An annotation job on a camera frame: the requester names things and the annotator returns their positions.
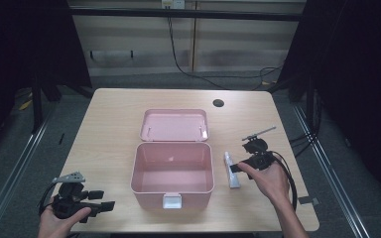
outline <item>wire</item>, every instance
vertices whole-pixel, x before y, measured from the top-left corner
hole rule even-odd
[[[289,180],[290,188],[292,189],[292,205],[293,205],[293,209],[296,211],[298,195],[297,195],[296,184],[295,184],[295,181],[293,180],[292,174],[290,172],[289,165],[287,164],[287,162],[283,156],[281,156],[280,154],[278,154],[277,152],[274,152],[274,151],[270,151],[270,152],[278,155],[282,159],[282,161],[285,163],[285,164],[283,164],[278,158],[274,157],[274,160],[281,166],[281,168],[283,169],[284,173],[287,176],[287,179]]]
[[[37,204],[37,206],[39,207],[39,216],[42,215],[42,213],[45,211],[46,207],[48,207],[49,205],[52,205],[51,203],[45,205],[45,199],[46,199],[46,197],[48,196],[49,191],[51,191],[51,189],[52,189],[55,185],[56,185],[56,183],[55,183],[55,182],[52,182],[52,183],[48,186],[48,188],[46,188],[46,191],[43,193],[42,199],[40,199],[40,202]]]
[[[168,23],[169,23],[169,34],[170,34],[170,41],[171,41],[171,44],[172,44],[172,51],[173,51],[173,58],[175,59],[175,64],[176,64],[176,67],[178,68],[178,70],[183,73],[184,75],[186,76],[189,76],[189,77],[194,77],[194,78],[198,78],[198,79],[202,79],[218,88],[221,88],[221,89],[224,89],[224,90],[230,90],[229,88],[226,88],[224,86],[221,86],[211,80],[209,80],[209,78],[219,78],[219,77],[222,77],[222,78],[257,78],[257,77],[260,77],[261,79],[261,83],[259,83],[256,87],[254,87],[253,89],[251,89],[252,91],[258,89],[260,86],[262,86],[262,82],[263,82],[263,76],[266,76],[272,72],[274,72],[275,70],[277,69],[281,69],[283,66],[280,65],[278,67],[264,67],[262,68],[260,71],[259,71],[259,75],[255,75],[255,76],[226,76],[226,75],[219,75],[219,76],[198,76],[198,75],[194,75],[194,74],[190,74],[190,73],[187,73],[187,72],[184,72],[181,67],[179,66],[178,64],[178,59],[177,59],[177,56],[176,56],[176,48],[175,48],[175,41],[174,41],[174,37],[173,37],[173,25],[172,25],[172,18],[168,18]],[[263,70],[267,70],[267,69],[272,69],[271,71],[269,72],[266,72],[264,74],[262,74],[262,71]]]
[[[301,155],[315,140],[318,139],[318,133],[319,133],[320,123],[321,123],[322,102],[320,101],[317,95],[316,95],[316,112],[317,112],[316,123],[314,124],[313,129],[304,136],[300,136],[296,139],[290,140],[290,143],[295,143],[305,138],[307,138],[309,141],[307,145],[305,145],[299,152],[295,154],[295,157],[298,157],[299,155]],[[296,146],[292,146],[292,148],[296,148],[304,143],[305,142],[302,142]]]

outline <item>person's right hand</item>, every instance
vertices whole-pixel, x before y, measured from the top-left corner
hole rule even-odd
[[[238,163],[237,166],[249,176],[251,176],[259,187],[259,190],[266,195],[273,204],[290,201],[290,185],[287,176],[277,162],[271,164],[268,169],[258,171],[245,163]]]

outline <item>pink container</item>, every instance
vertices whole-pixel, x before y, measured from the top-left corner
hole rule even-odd
[[[204,208],[214,188],[206,114],[152,109],[144,115],[131,179],[143,208]]]

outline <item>black curtain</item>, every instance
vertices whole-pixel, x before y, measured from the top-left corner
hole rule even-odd
[[[36,11],[67,8],[65,0],[0,1],[0,125],[15,92],[36,76],[51,100],[57,84],[91,86],[72,16]]]
[[[327,2],[308,1],[305,14],[326,15]],[[291,97],[306,92],[311,76],[326,111],[381,182],[381,0],[341,1],[330,11],[340,14],[330,17],[326,30],[312,22],[299,25],[280,78],[308,67],[290,84]]]

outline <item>wooden tabletop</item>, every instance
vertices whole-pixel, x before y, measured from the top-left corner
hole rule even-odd
[[[224,102],[213,105],[215,99]],[[205,209],[145,210],[131,189],[136,148],[148,109],[202,109],[207,114],[215,188]],[[247,175],[239,173],[240,188],[230,189],[223,161],[248,159],[242,138],[275,125],[261,136],[269,150],[289,164],[299,197],[307,190],[271,94],[255,91],[98,89],[90,102],[61,175],[80,171],[86,190],[104,190],[101,201],[116,201],[113,211],[99,213],[72,231],[82,232],[255,232],[279,231],[275,210]],[[308,231],[318,229],[311,204],[298,204]]]

